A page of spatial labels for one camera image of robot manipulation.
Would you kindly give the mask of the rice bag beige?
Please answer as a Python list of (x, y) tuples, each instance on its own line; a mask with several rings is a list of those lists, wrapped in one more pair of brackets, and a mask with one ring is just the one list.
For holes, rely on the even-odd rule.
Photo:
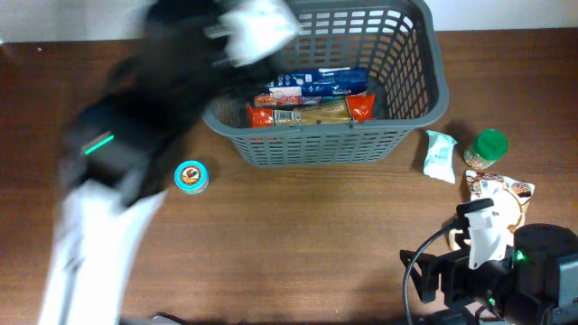
[[(508, 230), (512, 234), (507, 246), (508, 249), (514, 243), (514, 233), (525, 223), (525, 213), (535, 186), (506, 176), (471, 170), (464, 173), (464, 180), (470, 193), (470, 200), (467, 202), (486, 198), (493, 199), (500, 214), (506, 219)], [(456, 212), (456, 219), (453, 220), (447, 236), (448, 245), (453, 251), (470, 248), (470, 238), (459, 228), (460, 224)]]

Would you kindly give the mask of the spaghetti pack red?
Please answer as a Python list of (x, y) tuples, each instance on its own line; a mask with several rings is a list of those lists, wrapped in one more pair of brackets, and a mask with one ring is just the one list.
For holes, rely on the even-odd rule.
[(373, 119), (375, 95), (347, 96), (317, 106), (291, 109), (252, 107), (247, 104), (249, 124), (253, 128), (297, 125), (333, 125), (363, 123)]

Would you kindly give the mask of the tissue multipack blue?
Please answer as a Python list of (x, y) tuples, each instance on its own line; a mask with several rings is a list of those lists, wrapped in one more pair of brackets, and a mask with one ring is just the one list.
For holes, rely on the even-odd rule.
[(363, 96), (368, 72), (363, 68), (297, 70), (277, 76), (254, 97), (255, 107), (306, 106), (346, 96)]

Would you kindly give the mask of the grey plastic basket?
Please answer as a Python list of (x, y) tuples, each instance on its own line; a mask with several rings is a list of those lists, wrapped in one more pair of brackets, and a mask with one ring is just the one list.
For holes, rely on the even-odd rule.
[(206, 124), (259, 167), (368, 163), (437, 121), (449, 91), (422, 0), (294, 1), (299, 35), (280, 72), (246, 99), (218, 99)]

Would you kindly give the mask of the small round blue tin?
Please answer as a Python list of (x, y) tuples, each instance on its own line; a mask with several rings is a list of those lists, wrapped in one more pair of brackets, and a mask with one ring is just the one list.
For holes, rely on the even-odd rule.
[(193, 160), (179, 164), (173, 178), (176, 186), (189, 195), (201, 194), (210, 183), (209, 172), (205, 165)]

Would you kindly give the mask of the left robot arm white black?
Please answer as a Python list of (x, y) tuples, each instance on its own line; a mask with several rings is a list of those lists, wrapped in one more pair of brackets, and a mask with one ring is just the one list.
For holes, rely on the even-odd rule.
[(157, 1), (137, 53), (61, 134), (63, 190), (42, 324), (119, 324), (140, 242), (210, 103), (245, 101), (281, 71), (300, 30), (284, 1)]

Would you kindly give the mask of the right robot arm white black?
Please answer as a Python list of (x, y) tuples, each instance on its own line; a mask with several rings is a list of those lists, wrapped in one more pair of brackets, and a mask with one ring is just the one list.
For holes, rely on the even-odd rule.
[(577, 322), (577, 236), (566, 227), (530, 224), (514, 234), (513, 246), (499, 260), (471, 263), (472, 246), (445, 255), (429, 255), (428, 238), (417, 250), (403, 250), (406, 268), (402, 297), (412, 284), (423, 303), (444, 295), (445, 310), (425, 324), (480, 324), (477, 302), (496, 324), (575, 324)]

